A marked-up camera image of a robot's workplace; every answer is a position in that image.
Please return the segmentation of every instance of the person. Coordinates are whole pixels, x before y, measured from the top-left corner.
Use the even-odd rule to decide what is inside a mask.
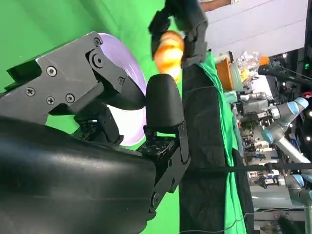
[[[222,6],[227,6],[239,0],[199,0],[204,12],[213,11]]]
[[[278,180],[278,176],[279,176],[279,171],[278,170],[272,169],[272,173],[266,173],[266,178],[267,179],[272,179],[274,184],[277,184],[278,186],[280,186],[279,180]]]

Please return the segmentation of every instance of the black fabric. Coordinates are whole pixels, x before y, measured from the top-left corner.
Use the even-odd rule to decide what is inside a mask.
[[[182,101],[191,156],[189,169],[227,166],[217,89],[196,65],[183,70]],[[238,165],[242,163],[239,159],[236,159]],[[182,179],[179,186],[180,231],[217,232],[224,229],[226,178],[226,173],[219,173]],[[243,213],[253,213],[246,173],[236,174],[236,182]],[[245,223],[248,234],[252,234],[253,218],[248,217]]]
[[[232,150],[232,157],[234,166],[244,166],[242,157],[238,150]],[[252,234],[254,231],[254,205],[252,199],[252,193],[250,191],[249,182],[246,172],[235,173],[237,193],[242,208],[243,215],[245,215],[245,226],[248,234]]]

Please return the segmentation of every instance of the metal rod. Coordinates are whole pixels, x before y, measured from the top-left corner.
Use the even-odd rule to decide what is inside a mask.
[[[301,74],[301,73],[295,72],[295,71],[293,71],[293,70],[291,70],[291,69],[288,69],[288,68],[286,68],[286,67],[283,67],[283,66],[280,66],[280,67],[283,68],[283,69],[285,69],[286,71],[293,72],[293,73],[295,73],[295,74],[297,74],[297,75],[300,75],[300,76],[302,76],[302,77],[308,78],[309,80],[312,80],[311,77],[305,76],[305,75],[303,75],[303,74]]]
[[[302,170],[312,169],[312,163],[268,163],[272,169],[275,170]],[[255,171],[266,171],[269,166],[265,165],[247,165],[238,167],[213,167],[205,169],[188,169],[185,178],[192,176],[204,176],[210,173],[229,173],[229,172],[255,172]]]
[[[286,138],[281,138],[276,145],[281,151],[284,152],[295,163],[310,163],[310,161],[304,157]]]

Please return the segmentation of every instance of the black bracket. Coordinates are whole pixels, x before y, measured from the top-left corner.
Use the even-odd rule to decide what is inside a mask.
[[[123,141],[110,109],[102,102],[92,102],[74,119],[80,127],[73,136],[79,139],[111,145],[119,145]]]
[[[208,21],[197,0],[166,0],[164,8],[156,12],[149,26],[152,58],[159,47],[161,35],[170,26],[170,16],[175,18],[179,30],[186,34],[182,68],[203,62],[207,50],[205,35]]]
[[[95,99],[142,109],[144,94],[104,55],[102,43],[91,32],[9,69],[15,83],[0,94],[0,115],[45,124],[49,114],[75,115]]]
[[[175,136],[157,136],[157,132]],[[144,133],[146,142],[137,151],[156,165],[155,186],[149,209],[153,213],[166,192],[173,193],[176,190],[191,160],[185,121],[166,128],[144,126]]]

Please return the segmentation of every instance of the orange object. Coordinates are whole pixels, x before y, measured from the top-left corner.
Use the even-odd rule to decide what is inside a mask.
[[[225,91],[231,91],[234,89],[232,76],[230,72],[229,59],[226,58],[216,66],[219,79],[222,83],[222,87]]]
[[[260,59],[260,65],[261,66],[262,65],[269,65],[269,63],[270,63],[269,57],[261,57],[261,59]]]
[[[160,38],[160,45],[155,52],[154,61],[161,74],[171,75],[175,82],[181,80],[181,60],[184,41],[180,34],[167,31]]]

